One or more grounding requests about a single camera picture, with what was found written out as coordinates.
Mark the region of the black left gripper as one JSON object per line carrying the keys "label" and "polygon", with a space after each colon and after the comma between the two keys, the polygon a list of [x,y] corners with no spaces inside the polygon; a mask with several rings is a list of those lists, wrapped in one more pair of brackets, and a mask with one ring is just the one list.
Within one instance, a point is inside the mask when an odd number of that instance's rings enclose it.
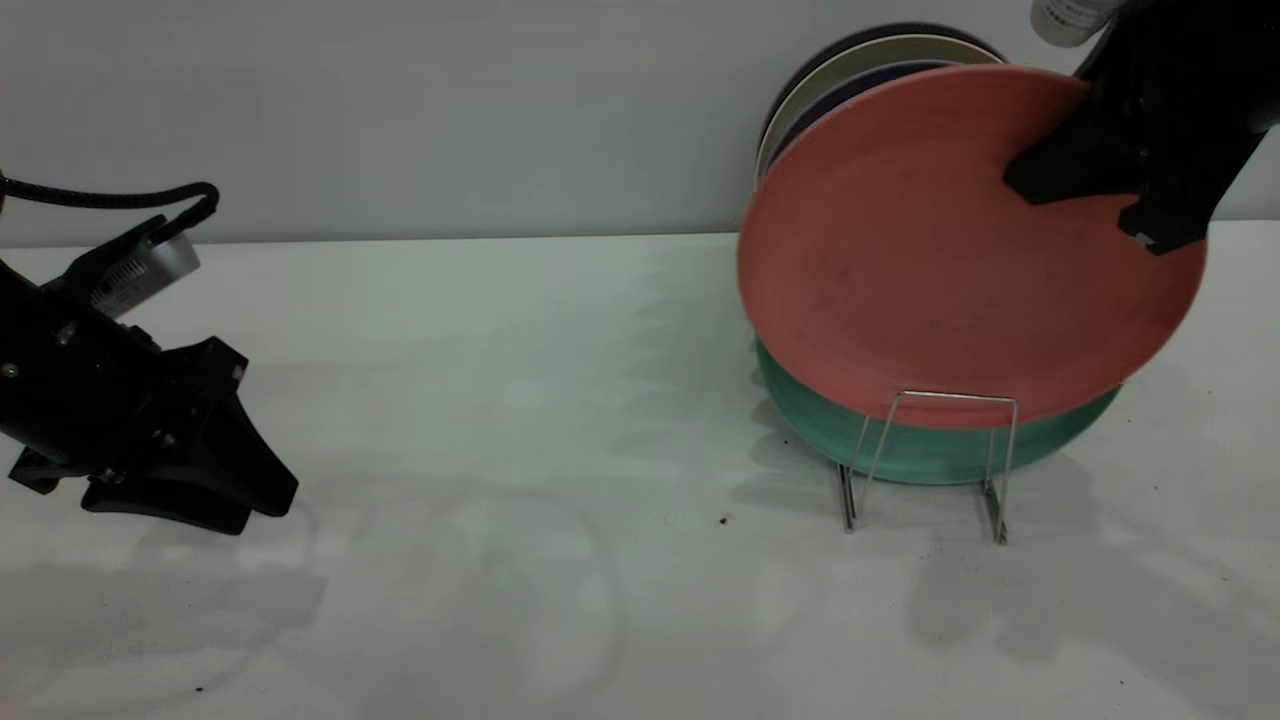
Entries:
{"label": "black left gripper", "polygon": [[285,516],[300,482],[238,395],[218,337],[163,350],[65,287],[3,268],[3,432],[40,456],[23,480],[88,477],[81,507],[224,536]]}

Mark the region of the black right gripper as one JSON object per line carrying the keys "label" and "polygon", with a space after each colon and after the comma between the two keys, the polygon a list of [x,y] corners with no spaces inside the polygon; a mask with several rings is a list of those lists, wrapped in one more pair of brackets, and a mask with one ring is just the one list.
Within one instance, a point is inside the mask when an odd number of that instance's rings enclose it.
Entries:
{"label": "black right gripper", "polygon": [[1137,195],[1119,228],[1156,256],[1203,242],[1277,124],[1277,4],[1125,1],[1076,77],[1102,102],[1016,155],[1004,182],[1033,205]]}

